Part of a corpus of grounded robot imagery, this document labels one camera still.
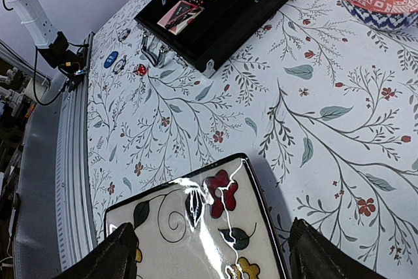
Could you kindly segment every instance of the ceramic plate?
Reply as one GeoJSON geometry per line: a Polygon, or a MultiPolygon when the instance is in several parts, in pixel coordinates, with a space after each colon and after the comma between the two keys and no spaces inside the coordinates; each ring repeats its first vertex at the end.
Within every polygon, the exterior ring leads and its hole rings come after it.
{"type": "Polygon", "coordinates": [[[110,207],[139,239],[138,278],[287,278],[249,159],[233,155],[110,207]]]}

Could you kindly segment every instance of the metal handle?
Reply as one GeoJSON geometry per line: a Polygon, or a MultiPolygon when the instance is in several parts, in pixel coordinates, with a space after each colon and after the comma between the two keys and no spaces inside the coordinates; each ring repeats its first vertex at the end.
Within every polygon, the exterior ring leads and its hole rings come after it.
{"type": "Polygon", "coordinates": [[[167,54],[168,50],[164,46],[160,47],[159,52],[158,52],[158,57],[156,57],[152,52],[150,52],[147,49],[147,45],[148,45],[148,34],[143,33],[142,34],[141,47],[140,47],[141,52],[150,61],[150,63],[153,65],[153,67],[162,68],[164,66],[165,55],[167,54]]]}

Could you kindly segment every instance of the table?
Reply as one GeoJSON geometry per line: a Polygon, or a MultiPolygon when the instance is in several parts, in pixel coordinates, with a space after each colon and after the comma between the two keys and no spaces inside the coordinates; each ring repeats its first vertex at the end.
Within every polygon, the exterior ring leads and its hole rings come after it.
{"type": "Polygon", "coordinates": [[[209,79],[174,52],[162,69],[149,65],[133,20],[148,1],[131,0],[95,36],[97,237],[110,205],[245,152],[286,252],[291,222],[304,218],[380,274],[418,277],[417,26],[383,33],[339,0],[290,0],[209,79]]]}

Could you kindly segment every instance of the open case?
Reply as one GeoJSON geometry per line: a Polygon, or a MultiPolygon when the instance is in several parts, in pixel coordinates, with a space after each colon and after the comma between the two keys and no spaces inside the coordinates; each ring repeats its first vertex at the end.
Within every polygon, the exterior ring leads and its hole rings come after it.
{"type": "Polygon", "coordinates": [[[151,0],[135,20],[200,72],[219,69],[287,0],[204,0],[204,10],[178,35],[158,21],[180,0],[151,0]]]}

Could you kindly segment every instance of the white tablecloth with floral print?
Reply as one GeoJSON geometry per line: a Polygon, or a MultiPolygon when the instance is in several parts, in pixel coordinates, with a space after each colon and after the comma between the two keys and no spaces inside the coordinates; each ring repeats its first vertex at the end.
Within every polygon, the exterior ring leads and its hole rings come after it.
{"type": "Polygon", "coordinates": [[[162,69],[142,56],[133,18],[148,1],[131,0],[95,36],[97,237],[110,205],[245,152],[274,173],[259,177],[285,251],[304,218],[382,275],[417,278],[418,28],[383,33],[339,0],[290,0],[208,79],[174,52],[162,69]]]}

